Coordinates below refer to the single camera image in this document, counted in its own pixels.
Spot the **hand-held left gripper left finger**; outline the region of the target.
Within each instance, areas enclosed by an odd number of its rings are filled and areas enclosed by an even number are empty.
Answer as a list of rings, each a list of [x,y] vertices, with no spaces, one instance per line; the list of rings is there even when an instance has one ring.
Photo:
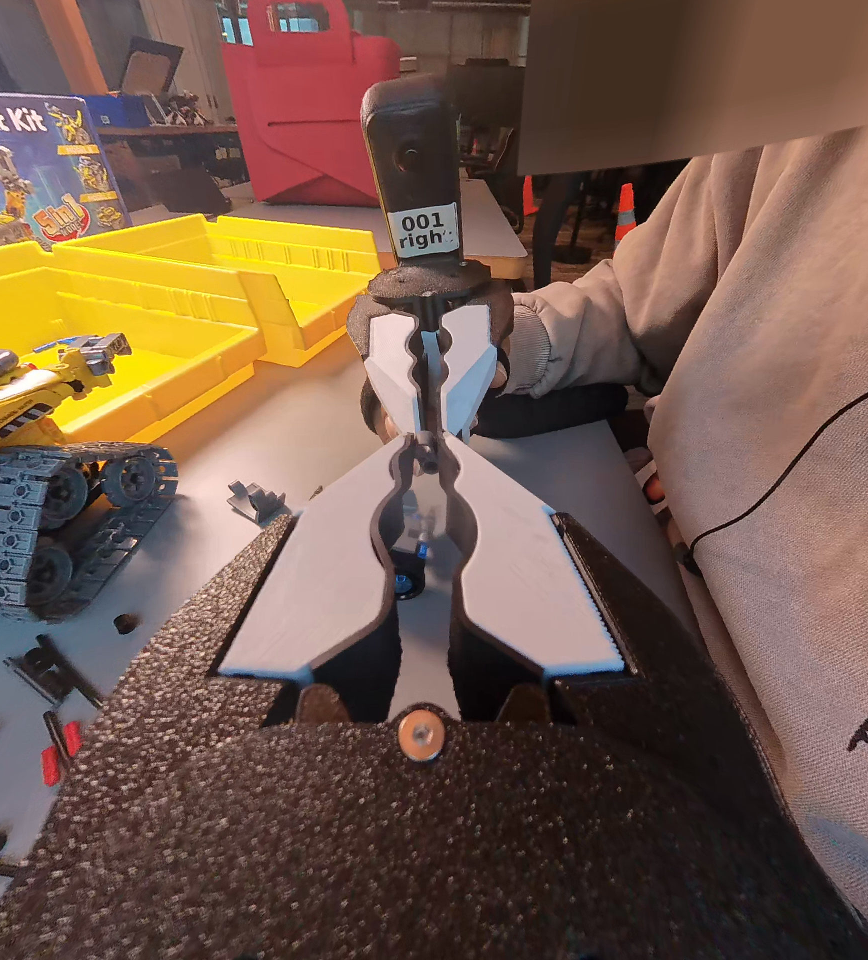
[[[391,703],[402,660],[390,548],[404,530],[416,438],[386,443],[299,514],[218,668]]]

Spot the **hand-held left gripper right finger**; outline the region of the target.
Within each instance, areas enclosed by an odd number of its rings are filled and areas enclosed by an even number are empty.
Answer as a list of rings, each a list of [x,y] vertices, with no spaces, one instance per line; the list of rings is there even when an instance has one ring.
[[[448,667],[458,703],[521,683],[622,673],[622,654],[543,500],[459,438],[440,439],[446,527],[461,552]]]

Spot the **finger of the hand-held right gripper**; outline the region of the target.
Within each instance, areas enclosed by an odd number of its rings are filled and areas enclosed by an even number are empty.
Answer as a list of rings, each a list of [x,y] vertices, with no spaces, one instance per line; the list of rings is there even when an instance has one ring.
[[[393,436],[417,435],[424,429],[424,403],[415,377],[418,358],[411,341],[420,332],[418,319],[404,312],[386,312],[368,323],[366,421],[382,436],[384,413]]]
[[[440,423],[444,434],[471,437],[476,411],[497,371],[498,349],[492,341],[490,308],[467,304],[440,320],[445,374],[440,383]]]

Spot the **grey desk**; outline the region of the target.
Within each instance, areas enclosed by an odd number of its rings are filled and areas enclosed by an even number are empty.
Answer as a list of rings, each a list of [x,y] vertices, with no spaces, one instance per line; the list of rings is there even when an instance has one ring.
[[[0,830],[4,860],[32,848],[57,789],[44,786],[49,743],[44,699],[5,665],[48,634],[102,693],[164,621],[260,533],[227,503],[239,480],[284,494],[294,510],[373,454],[364,425],[359,355],[346,336],[302,367],[255,365],[255,374],[172,430],[179,494],[80,616],[55,626],[0,621]],[[606,422],[529,438],[474,436],[472,447],[548,505],[570,514],[693,632],[696,623],[666,540]],[[140,615],[130,634],[113,624]]]

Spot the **black wrist rest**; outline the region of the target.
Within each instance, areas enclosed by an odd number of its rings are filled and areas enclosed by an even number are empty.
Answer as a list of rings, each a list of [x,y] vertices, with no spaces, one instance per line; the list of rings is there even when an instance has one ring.
[[[500,393],[482,401],[471,434],[516,439],[584,426],[621,414],[628,399],[624,386],[607,383],[551,390],[539,398]]]

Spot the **red bag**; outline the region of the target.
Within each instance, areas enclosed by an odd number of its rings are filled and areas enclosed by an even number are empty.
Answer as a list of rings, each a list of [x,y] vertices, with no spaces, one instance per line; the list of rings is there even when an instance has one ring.
[[[224,69],[259,202],[376,208],[360,110],[398,78],[401,50],[354,30],[342,1],[250,1],[251,44],[227,44]]]

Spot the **grey claw block piece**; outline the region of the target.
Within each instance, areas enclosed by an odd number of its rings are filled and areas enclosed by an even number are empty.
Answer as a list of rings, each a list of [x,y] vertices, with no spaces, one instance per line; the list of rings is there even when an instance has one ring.
[[[241,517],[264,526],[284,510],[285,494],[277,494],[258,484],[245,485],[240,481],[228,484],[231,496],[227,504]]]

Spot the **large yellow storage bin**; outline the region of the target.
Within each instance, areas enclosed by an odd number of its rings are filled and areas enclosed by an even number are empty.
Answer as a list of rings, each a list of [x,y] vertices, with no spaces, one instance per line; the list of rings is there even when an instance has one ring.
[[[108,389],[64,402],[74,442],[152,440],[264,361],[297,368],[342,338],[380,272],[368,230],[195,214],[45,251],[0,246],[0,350],[44,366],[50,342],[124,334]]]

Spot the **black long beam piece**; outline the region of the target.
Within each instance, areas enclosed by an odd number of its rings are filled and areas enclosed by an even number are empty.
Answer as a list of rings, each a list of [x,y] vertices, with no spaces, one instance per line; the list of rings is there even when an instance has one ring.
[[[50,635],[39,634],[36,646],[22,655],[3,660],[11,672],[57,711],[72,690],[78,690],[95,709],[103,707],[102,694],[56,646]]]

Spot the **person in beige hoodie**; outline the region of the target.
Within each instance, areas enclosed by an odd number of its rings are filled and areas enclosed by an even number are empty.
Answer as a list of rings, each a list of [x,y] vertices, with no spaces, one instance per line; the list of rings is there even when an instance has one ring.
[[[868,126],[692,160],[637,280],[711,291],[649,444],[714,662],[868,926]]]

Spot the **robot kit box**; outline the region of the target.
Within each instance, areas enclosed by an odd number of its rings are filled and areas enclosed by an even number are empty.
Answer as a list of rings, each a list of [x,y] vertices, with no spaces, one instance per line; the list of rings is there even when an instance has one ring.
[[[130,226],[85,100],[0,92],[0,246]]]

